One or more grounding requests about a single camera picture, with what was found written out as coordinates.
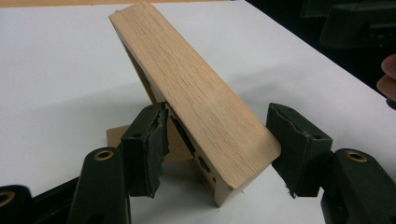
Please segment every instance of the wood grain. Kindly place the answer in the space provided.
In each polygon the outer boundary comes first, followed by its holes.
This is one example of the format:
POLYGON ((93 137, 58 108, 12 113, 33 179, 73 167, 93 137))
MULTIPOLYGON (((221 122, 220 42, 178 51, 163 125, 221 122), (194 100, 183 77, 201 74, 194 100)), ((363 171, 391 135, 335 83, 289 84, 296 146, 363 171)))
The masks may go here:
MULTIPOLYGON (((210 2, 213 0, 146 0, 151 3, 210 2)), ((107 4, 132 4, 141 0, 0 0, 0 7, 58 7, 107 4)))
POLYGON ((155 7, 139 3, 109 18, 190 137, 222 205, 280 154, 279 143, 155 7))

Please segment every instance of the plywood piece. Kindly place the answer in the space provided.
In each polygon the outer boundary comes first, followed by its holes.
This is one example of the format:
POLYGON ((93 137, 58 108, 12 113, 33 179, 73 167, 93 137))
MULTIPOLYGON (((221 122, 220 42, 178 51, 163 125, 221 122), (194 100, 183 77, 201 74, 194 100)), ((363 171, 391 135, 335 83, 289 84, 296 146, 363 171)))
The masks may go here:
MULTIPOLYGON (((183 139, 177 132, 177 129, 172 122, 168 119, 167 124, 168 141, 169 141, 169 154, 163 158, 164 162, 175 162, 175 161, 188 161, 192 160, 192 155, 189 149, 184 144, 183 139)), ((124 125, 117 128, 108 129, 106 131, 107 146, 117 147, 120 144, 121 137, 124 135, 129 125, 124 125)))
POLYGON ((186 131, 218 205, 279 156, 274 136, 155 7, 139 3, 109 18, 156 101, 186 131))

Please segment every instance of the white table surface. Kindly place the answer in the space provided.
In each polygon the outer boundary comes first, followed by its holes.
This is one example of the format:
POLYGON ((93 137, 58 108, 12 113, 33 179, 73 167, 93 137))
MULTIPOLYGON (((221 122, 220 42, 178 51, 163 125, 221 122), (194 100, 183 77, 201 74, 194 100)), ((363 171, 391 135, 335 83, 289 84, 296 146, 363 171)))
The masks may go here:
MULTIPOLYGON (((396 179, 396 111, 348 72, 244 1, 156 4, 265 122, 293 107, 396 179)), ((0 186, 36 196, 78 176, 106 129, 150 104, 107 16, 127 5, 0 8, 0 186)), ((184 163, 164 166, 133 223, 324 223, 319 198, 293 200, 272 167, 221 208, 184 163)))

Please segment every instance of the hand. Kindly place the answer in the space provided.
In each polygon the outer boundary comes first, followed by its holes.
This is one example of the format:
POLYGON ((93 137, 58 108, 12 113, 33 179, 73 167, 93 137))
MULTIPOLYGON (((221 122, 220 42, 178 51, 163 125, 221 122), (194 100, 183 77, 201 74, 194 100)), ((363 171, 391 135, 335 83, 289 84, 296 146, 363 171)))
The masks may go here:
POLYGON ((378 80, 376 87, 393 101, 396 101, 396 53, 388 56, 381 64, 385 75, 378 80))

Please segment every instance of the screw hole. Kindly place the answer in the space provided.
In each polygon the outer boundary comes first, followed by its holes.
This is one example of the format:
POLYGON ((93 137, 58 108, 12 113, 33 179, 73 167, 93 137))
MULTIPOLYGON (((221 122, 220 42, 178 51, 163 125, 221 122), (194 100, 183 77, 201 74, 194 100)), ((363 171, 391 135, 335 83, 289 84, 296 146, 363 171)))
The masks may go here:
POLYGON ((312 138, 314 138, 314 139, 321 139, 321 136, 318 135, 318 134, 313 134, 313 135, 312 135, 312 138))
POLYGON ((114 152, 112 152, 110 150, 103 150, 103 151, 96 153, 94 158, 96 161, 105 161, 105 160, 108 160, 111 157, 113 157, 113 155, 114 155, 114 152))
POLYGON ((10 203, 15 198, 15 192, 3 191, 0 192, 0 207, 10 203))
POLYGON ((348 152, 346 156, 353 161, 358 161, 358 162, 367 162, 367 158, 360 154, 359 152, 348 152))

